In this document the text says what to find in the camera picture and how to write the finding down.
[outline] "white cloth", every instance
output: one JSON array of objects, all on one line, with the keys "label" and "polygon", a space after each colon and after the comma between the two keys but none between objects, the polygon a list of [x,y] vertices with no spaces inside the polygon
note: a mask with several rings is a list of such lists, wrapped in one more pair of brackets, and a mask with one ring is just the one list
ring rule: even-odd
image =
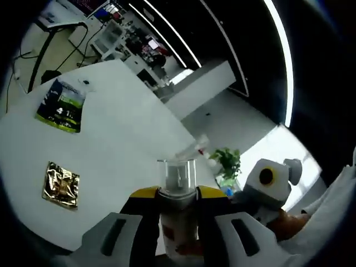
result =
[{"label": "white cloth", "polygon": [[327,191],[303,210],[311,216],[303,229],[289,240],[279,243],[294,255],[288,266],[308,262],[327,243],[342,221],[354,194],[356,167],[345,167]]}]

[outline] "white table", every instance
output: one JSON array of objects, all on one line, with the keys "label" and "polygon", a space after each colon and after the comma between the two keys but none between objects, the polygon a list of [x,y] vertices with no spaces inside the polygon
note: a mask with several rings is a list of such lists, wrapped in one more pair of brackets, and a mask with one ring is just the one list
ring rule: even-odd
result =
[{"label": "white table", "polygon": [[[14,212],[42,238],[68,250],[129,195],[159,184],[156,160],[169,159],[194,138],[121,61],[108,61],[60,76],[77,89],[88,80],[80,133],[70,134],[34,118],[49,81],[9,109],[0,121],[0,172]],[[41,197],[49,161],[80,175],[78,210]],[[216,187],[204,160],[197,181]],[[164,247],[159,239],[157,254]]]}]

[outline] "white wall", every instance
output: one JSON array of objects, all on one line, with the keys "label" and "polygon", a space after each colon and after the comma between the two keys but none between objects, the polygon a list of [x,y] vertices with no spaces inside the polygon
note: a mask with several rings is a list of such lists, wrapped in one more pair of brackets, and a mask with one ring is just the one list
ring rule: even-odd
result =
[{"label": "white wall", "polygon": [[208,62],[174,86],[177,94],[169,99],[166,106],[182,120],[235,81],[228,61]]}]

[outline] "ceiling light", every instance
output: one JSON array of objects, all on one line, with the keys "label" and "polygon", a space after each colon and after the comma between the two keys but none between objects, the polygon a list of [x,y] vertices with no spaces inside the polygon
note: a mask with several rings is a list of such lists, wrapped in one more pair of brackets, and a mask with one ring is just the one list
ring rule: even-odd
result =
[{"label": "ceiling light", "polygon": [[165,37],[163,37],[163,35],[158,31],[158,29],[156,29],[155,26],[153,26],[153,24],[143,15],[140,13],[140,11],[138,11],[132,4],[128,4],[134,11],[137,12],[137,14],[139,14],[151,27],[152,29],[154,29],[157,34],[162,38],[162,40],[169,46],[169,48],[172,50],[172,52],[176,55],[176,57],[179,59],[179,61],[182,63],[182,65],[186,68],[187,65],[184,63],[184,61],[182,60],[182,58],[177,54],[177,52],[173,49],[173,47],[168,43],[168,41],[166,40]]},{"label": "ceiling light", "polygon": [[193,51],[190,49],[190,47],[187,45],[187,43],[180,36],[180,34],[177,32],[177,30],[173,28],[172,24],[149,1],[144,0],[144,2],[146,4],[148,4],[167,23],[167,25],[172,29],[172,31],[178,36],[179,40],[183,43],[185,48],[187,48],[187,50],[189,51],[189,53],[191,54],[191,56],[193,57],[193,59],[195,60],[197,65],[201,68],[201,64],[200,64],[199,60],[194,55]]},{"label": "ceiling light", "polygon": [[269,12],[271,13],[274,24],[276,25],[278,35],[282,44],[282,50],[284,54],[286,76],[287,76],[287,108],[285,112],[286,127],[290,126],[291,114],[293,111],[293,98],[294,98],[294,78],[293,78],[293,64],[291,61],[291,53],[288,44],[287,34],[285,33],[282,20],[280,19],[277,9],[273,5],[272,0],[264,0]]}]

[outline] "monitor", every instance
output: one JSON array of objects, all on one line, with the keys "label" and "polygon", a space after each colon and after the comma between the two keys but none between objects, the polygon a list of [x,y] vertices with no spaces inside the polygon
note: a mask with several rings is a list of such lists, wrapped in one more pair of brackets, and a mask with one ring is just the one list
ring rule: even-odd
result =
[{"label": "monitor", "polygon": [[68,0],[76,8],[84,13],[85,16],[89,16],[98,7],[106,2],[106,0]]},{"label": "monitor", "polygon": [[149,46],[154,50],[160,46],[153,38],[149,40]]}]

